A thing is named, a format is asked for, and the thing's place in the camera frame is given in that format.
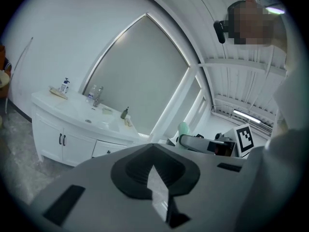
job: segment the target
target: white wall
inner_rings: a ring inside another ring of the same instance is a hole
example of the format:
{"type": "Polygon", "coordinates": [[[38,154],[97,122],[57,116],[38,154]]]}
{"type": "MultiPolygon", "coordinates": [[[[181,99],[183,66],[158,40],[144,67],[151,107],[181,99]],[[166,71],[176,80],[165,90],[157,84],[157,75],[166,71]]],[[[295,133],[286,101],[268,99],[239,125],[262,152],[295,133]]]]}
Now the white wall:
{"type": "MultiPolygon", "coordinates": [[[[236,126],[237,125],[225,119],[222,119],[220,117],[210,114],[208,119],[205,119],[203,122],[201,121],[201,123],[199,124],[199,127],[194,131],[194,133],[195,134],[199,133],[207,139],[214,140],[214,137],[217,133],[224,134],[236,126]]],[[[266,143],[266,139],[260,137],[254,132],[252,132],[252,138],[253,138],[254,146],[264,146],[266,143]]]]}
{"type": "Polygon", "coordinates": [[[31,116],[31,93],[58,87],[64,77],[78,91],[102,50],[144,13],[156,17],[189,63],[197,64],[179,28],[151,0],[26,0],[2,36],[13,68],[33,37],[14,74],[10,99],[31,116]]]}

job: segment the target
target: faucet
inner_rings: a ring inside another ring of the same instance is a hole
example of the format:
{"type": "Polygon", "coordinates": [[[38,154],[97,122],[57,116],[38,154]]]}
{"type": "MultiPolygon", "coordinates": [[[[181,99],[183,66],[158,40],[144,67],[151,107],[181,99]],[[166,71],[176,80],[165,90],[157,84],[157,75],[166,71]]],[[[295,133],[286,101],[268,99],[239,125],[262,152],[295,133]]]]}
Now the faucet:
{"type": "Polygon", "coordinates": [[[98,89],[98,95],[97,95],[95,101],[93,102],[93,106],[94,106],[94,107],[97,107],[97,106],[100,104],[100,96],[101,96],[102,91],[103,91],[103,87],[101,86],[101,87],[98,89]]]}

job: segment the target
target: bathroom vanity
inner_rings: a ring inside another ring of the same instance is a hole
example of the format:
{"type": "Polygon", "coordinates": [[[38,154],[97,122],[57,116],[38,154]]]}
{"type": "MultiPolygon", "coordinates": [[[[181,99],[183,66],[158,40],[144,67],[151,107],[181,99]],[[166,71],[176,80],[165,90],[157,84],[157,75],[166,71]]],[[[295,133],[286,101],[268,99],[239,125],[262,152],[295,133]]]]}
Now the bathroom vanity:
{"type": "Polygon", "coordinates": [[[39,159],[43,156],[76,166],[92,157],[145,144],[121,112],[87,103],[86,96],[69,90],[68,99],[48,89],[32,94],[32,129],[39,159]]]}

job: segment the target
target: light fixture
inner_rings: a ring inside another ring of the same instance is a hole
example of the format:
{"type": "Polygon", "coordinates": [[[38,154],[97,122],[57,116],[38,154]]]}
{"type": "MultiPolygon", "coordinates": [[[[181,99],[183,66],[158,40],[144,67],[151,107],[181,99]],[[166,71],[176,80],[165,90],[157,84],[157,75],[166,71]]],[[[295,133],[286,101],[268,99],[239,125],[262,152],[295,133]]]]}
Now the light fixture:
{"type": "Polygon", "coordinates": [[[261,121],[260,120],[258,120],[258,119],[256,119],[255,117],[252,117],[252,116],[250,116],[250,115],[248,115],[248,114],[245,114],[245,113],[243,113],[243,112],[241,112],[241,111],[238,111],[238,110],[236,110],[236,109],[234,109],[234,111],[233,111],[235,114],[238,114],[238,115],[240,115],[240,116],[243,116],[243,117],[245,117],[245,118],[248,118],[248,119],[250,119],[250,120],[252,120],[252,121],[254,121],[254,122],[256,122],[256,123],[261,123],[261,121]]]}
{"type": "Polygon", "coordinates": [[[281,10],[281,9],[277,9],[277,8],[273,8],[273,7],[267,7],[266,8],[269,12],[273,13],[273,14],[284,14],[285,11],[284,10],[281,10]]]}

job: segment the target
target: white cabinet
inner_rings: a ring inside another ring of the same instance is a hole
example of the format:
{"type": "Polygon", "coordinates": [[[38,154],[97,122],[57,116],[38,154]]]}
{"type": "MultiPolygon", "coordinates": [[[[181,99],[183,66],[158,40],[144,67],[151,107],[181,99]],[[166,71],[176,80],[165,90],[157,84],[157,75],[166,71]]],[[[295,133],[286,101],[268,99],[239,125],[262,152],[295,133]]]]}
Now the white cabinet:
{"type": "Polygon", "coordinates": [[[63,135],[63,163],[76,166],[91,159],[96,139],[82,136],[78,131],[64,129],[63,135]]]}
{"type": "Polygon", "coordinates": [[[116,151],[119,151],[125,148],[127,148],[126,145],[118,145],[118,144],[113,144],[113,143],[97,140],[96,147],[93,151],[92,157],[103,156],[103,155],[110,154],[110,153],[113,153],[113,152],[116,152],[116,151]]]}
{"type": "Polygon", "coordinates": [[[35,121],[35,146],[42,155],[56,161],[62,161],[63,127],[37,115],[35,121]]]}

